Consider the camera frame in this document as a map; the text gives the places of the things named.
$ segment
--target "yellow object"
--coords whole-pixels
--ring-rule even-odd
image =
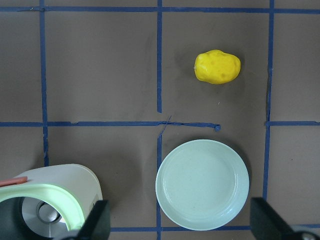
[[[198,80],[211,84],[224,84],[235,79],[240,72],[240,59],[220,50],[199,54],[194,72]]]

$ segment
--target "round plate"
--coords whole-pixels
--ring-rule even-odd
[[[248,197],[249,176],[229,146],[194,140],[166,156],[156,175],[155,192],[173,222],[191,230],[211,230],[240,212]]]

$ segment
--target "plate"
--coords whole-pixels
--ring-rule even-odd
[[[242,209],[249,175],[241,157],[214,140],[186,142],[163,160],[155,180],[163,212],[190,230],[219,228]]]

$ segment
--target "gray square tile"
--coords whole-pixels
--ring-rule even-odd
[[[44,166],[42,127],[0,127],[0,178]]]
[[[243,209],[227,225],[248,226],[250,224],[250,198],[262,195],[266,131],[263,124],[260,127],[223,124],[221,127],[221,131],[215,132],[212,128],[167,126],[162,137],[162,159],[177,146],[196,139],[219,141],[234,149],[247,166],[250,190]],[[163,227],[177,226],[163,212],[161,222]]]
[[[156,240],[156,232],[111,232],[109,240]]]
[[[1,0],[0,7],[34,7],[39,5],[39,0]]]
[[[276,14],[271,119],[320,121],[320,15]]]
[[[162,0],[166,7],[268,8],[268,0]]]
[[[270,134],[268,197],[288,224],[320,219],[318,126],[273,126]]]
[[[98,177],[112,227],[155,227],[158,127],[50,127],[50,165],[76,163]]]
[[[266,115],[268,19],[255,13],[164,13],[163,113],[177,122],[261,125]],[[197,80],[197,55],[213,49],[240,58],[235,80],[220,85]]]
[[[251,231],[232,230],[232,231],[167,231],[162,232],[163,240],[254,240]]]
[[[157,113],[157,14],[48,12],[49,121],[149,121]]]
[[[156,7],[157,0],[45,0],[48,6]]]
[[[274,0],[274,6],[279,9],[320,9],[318,0]]]
[[[0,121],[42,122],[39,13],[0,14]]]

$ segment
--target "white plate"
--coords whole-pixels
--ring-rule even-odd
[[[229,146],[194,140],[166,156],[156,175],[155,192],[173,222],[191,230],[211,230],[240,212],[248,197],[249,176]]]

